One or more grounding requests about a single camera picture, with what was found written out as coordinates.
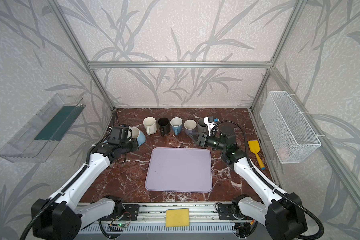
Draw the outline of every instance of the yellow scoop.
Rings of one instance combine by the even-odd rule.
[[[259,142],[257,140],[248,141],[248,145],[250,147],[250,151],[256,155],[257,162],[259,163],[261,170],[265,170],[264,163],[258,155],[258,152],[260,151]]]

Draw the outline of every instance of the green mat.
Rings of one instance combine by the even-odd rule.
[[[61,141],[84,107],[63,106],[34,139]]]

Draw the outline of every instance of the gray floor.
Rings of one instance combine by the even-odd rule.
[[[102,234],[79,234],[75,240],[106,240]],[[156,233],[156,234],[122,234],[117,240],[238,240],[233,233]],[[248,240],[272,240],[266,228],[259,224]]]

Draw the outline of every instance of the red marble surface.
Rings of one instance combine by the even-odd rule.
[[[180,117],[183,123],[188,119],[197,121],[199,118],[214,116],[220,120],[231,120],[240,124],[246,132],[248,141],[258,140],[255,133],[250,115],[246,108],[169,108],[169,109],[118,109],[120,124],[128,124],[138,127],[145,133],[142,124],[143,119],[149,116],[156,120],[166,117],[168,119]],[[237,143],[244,149],[243,135],[239,128],[235,128]],[[164,201],[192,201],[192,202],[223,202],[230,201],[232,198],[241,194],[247,194],[256,201],[260,201],[256,192],[248,183],[231,170],[220,158],[220,151],[211,151],[212,166],[212,191],[209,193],[189,193],[189,192],[161,192],[149,191],[145,189],[145,178],[147,176],[151,152],[155,147],[198,147],[190,137],[186,136],[184,130],[175,136],[171,130],[168,136],[161,137],[159,131],[155,134],[146,135],[146,142],[140,146],[136,152],[127,154],[126,161],[124,155],[119,162],[114,162],[104,170],[94,183],[89,187],[81,199],[81,202],[95,202],[105,195],[121,197],[124,202],[164,202]],[[259,153],[266,170],[263,173],[271,179],[267,163],[263,153]],[[250,158],[259,168],[256,157],[249,152]]]

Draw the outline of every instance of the transparent plastic bin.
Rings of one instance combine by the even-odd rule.
[[[260,116],[281,163],[302,162],[321,146],[303,113],[285,91],[269,92]]]
[[[10,162],[45,162],[85,105],[81,97],[53,98],[0,149]]]

